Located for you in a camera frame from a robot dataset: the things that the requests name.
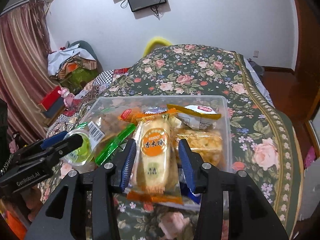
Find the floral green bedspread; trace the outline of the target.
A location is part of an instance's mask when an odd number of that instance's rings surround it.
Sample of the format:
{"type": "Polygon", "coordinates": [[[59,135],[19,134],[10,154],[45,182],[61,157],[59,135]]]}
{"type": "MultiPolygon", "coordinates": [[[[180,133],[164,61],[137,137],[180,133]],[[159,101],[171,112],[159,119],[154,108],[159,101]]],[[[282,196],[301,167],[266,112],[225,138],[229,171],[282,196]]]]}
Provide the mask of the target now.
{"type": "Polygon", "coordinates": [[[100,101],[134,108],[163,104],[209,106],[227,113],[232,171],[243,168],[273,206],[289,236],[302,201],[302,158],[291,120],[276,110],[268,91],[240,54],[201,45],[155,49],[128,70],[101,73],[80,103],[48,128],[70,131],[100,101]]]}

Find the red and black box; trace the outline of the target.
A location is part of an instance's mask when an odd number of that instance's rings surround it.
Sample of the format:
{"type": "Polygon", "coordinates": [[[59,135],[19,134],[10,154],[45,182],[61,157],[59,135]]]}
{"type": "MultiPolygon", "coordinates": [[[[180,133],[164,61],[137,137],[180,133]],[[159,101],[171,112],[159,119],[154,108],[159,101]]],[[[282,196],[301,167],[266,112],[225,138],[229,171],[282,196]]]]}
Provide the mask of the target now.
{"type": "Polygon", "coordinates": [[[56,86],[50,93],[48,93],[38,104],[41,113],[46,118],[53,118],[59,110],[65,107],[63,98],[61,97],[61,87],[56,86]]]}

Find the wooden door frame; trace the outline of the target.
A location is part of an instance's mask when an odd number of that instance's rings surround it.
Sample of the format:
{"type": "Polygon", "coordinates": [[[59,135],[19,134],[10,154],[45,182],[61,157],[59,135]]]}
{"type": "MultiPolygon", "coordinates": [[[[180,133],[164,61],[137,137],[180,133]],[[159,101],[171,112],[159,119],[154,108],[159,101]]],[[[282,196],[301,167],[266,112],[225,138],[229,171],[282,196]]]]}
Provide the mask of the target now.
{"type": "Polygon", "coordinates": [[[311,0],[294,0],[298,20],[298,53],[295,77],[296,125],[307,130],[319,105],[319,13],[311,0]]]}

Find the clear plastic storage bin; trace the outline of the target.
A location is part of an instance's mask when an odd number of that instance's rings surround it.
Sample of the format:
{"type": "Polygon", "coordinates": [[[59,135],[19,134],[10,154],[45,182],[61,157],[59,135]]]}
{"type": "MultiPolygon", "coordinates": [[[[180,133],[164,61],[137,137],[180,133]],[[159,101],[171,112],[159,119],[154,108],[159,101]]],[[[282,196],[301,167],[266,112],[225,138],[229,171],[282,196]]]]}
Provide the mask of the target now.
{"type": "Polygon", "coordinates": [[[207,162],[231,170],[232,147],[227,101],[223,96],[99,97],[84,114],[95,162],[109,142],[133,128],[137,153],[127,198],[197,211],[201,195],[188,187],[178,153],[180,140],[207,162]]]}

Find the pink plush toy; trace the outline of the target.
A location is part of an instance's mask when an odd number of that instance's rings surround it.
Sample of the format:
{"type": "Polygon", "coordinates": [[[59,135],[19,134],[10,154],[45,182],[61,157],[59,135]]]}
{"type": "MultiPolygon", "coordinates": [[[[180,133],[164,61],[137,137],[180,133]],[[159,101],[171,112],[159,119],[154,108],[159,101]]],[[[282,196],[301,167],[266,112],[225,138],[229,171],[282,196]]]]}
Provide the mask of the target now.
{"type": "Polygon", "coordinates": [[[65,107],[66,108],[71,107],[75,95],[73,93],[71,93],[70,90],[66,87],[61,87],[61,89],[58,91],[58,93],[63,98],[63,102],[65,104],[65,107]]]}

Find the orange label rice cracker pack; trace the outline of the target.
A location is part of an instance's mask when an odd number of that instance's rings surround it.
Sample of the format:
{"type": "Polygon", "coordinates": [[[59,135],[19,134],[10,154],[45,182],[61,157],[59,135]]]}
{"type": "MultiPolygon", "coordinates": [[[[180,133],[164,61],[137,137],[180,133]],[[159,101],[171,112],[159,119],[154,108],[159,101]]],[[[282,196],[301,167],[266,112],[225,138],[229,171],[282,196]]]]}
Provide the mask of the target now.
{"type": "Polygon", "coordinates": [[[143,117],[133,139],[137,153],[127,199],[139,202],[182,204],[176,154],[172,146],[174,114],[143,117]]]}

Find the striped maroon curtain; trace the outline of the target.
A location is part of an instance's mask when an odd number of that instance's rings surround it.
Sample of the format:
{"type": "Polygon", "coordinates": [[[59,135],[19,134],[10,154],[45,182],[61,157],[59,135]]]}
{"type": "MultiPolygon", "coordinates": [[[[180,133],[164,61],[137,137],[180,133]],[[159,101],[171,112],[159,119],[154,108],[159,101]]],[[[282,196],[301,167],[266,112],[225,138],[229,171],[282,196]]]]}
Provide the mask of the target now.
{"type": "Polygon", "coordinates": [[[8,104],[9,132],[28,143],[46,136],[39,104],[57,85],[47,70],[44,6],[44,0],[29,0],[1,16],[1,99],[8,104]]]}

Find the pile of clothes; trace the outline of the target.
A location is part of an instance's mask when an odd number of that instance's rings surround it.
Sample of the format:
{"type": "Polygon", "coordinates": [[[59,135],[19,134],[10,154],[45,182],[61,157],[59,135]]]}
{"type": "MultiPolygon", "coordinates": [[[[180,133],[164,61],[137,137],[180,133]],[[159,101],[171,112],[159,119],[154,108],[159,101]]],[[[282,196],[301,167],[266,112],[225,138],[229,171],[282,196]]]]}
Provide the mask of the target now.
{"type": "Polygon", "coordinates": [[[93,48],[83,40],[68,43],[66,48],[48,55],[49,77],[74,94],[80,93],[102,71],[93,48]]]}

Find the yellow snack mix packet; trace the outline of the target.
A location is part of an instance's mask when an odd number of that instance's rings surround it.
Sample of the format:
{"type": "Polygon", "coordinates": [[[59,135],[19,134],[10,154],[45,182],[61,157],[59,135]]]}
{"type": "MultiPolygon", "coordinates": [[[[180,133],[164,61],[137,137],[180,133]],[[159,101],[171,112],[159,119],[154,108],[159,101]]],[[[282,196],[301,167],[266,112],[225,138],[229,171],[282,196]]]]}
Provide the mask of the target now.
{"type": "Polygon", "coordinates": [[[176,109],[176,117],[191,129],[205,130],[212,128],[221,114],[216,113],[211,107],[201,105],[179,106],[167,104],[168,109],[176,109]]]}

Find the green edged clear cookie bag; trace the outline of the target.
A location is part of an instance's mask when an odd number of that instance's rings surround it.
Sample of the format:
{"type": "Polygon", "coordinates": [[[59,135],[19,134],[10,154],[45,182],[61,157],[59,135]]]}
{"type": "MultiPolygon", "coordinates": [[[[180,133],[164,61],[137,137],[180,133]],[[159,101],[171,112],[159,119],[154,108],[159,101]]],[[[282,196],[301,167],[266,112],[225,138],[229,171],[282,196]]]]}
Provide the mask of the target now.
{"type": "Polygon", "coordinates": [[[91,152],[97,166],[112,158],[117,148],[136,130],[136,125],[125,122],[116,114],[89,116],[76,126],[89,134],[91,152]]]}

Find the green jelly cup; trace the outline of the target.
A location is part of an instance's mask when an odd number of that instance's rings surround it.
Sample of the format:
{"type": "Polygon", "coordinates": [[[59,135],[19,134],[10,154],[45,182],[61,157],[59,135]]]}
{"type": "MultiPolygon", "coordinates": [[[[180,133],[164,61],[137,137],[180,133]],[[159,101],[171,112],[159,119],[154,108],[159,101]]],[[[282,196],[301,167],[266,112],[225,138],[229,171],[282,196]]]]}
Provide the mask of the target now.
{"type": "Polygon", "coordinates": [[[74,129],[66,134],[64,139],[71,137],[72,135],[80,135],[82,138],[82,145],[73,150],[71,153],[63,157],[63,161],[69,163],[73,167],[84,166],[87,162],[93,158],[91,149],[91,143],[89,140],[89,132],[85,129],[74,129]]]}

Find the red snack packet in bin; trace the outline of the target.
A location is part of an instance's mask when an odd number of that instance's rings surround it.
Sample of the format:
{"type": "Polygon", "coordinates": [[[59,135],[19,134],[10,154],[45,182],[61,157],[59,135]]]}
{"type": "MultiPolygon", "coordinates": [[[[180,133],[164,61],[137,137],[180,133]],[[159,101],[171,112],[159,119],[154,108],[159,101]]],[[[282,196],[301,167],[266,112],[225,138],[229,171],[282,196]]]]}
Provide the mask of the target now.
{"type": "Polygon", "coordinates": [[[144,117],[144,113],[139,108],[129,108],[123,111],[118,119],[136,125],[142,117],[144,117]]]}

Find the yellow plush object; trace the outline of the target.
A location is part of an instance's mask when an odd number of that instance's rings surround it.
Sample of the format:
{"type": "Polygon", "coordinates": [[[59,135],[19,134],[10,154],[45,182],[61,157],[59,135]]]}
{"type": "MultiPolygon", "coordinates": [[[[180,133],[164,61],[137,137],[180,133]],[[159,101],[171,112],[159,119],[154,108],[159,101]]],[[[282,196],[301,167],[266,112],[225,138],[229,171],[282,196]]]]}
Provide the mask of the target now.
{"type": "Polygon", "coordinates": [[[172,43],[160,36],[153,37],[146,45],[144,52],[143,52],[143,57],[146,57],[149,53],[151,53],[156,47],[166,47],[166,46],[171,46],[172,43]]]}

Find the golden puffed rice cake pack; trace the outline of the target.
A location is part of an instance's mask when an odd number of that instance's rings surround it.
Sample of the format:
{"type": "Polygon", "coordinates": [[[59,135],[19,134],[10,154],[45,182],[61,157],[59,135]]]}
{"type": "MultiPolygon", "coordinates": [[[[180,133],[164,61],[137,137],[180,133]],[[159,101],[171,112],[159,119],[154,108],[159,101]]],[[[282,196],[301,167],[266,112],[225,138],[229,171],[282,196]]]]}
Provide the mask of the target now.
{"type": "Polygon", "coordinates": [[[187,128],[174,129],[172,146],[176,154],[177,163],[180,164],[178,145],[181,139],[186,139],[190,149],[200,154],[204,162],[217,166],[223,160],[223,139],[221,133],[212,131],[198,131],[187,128]]]}

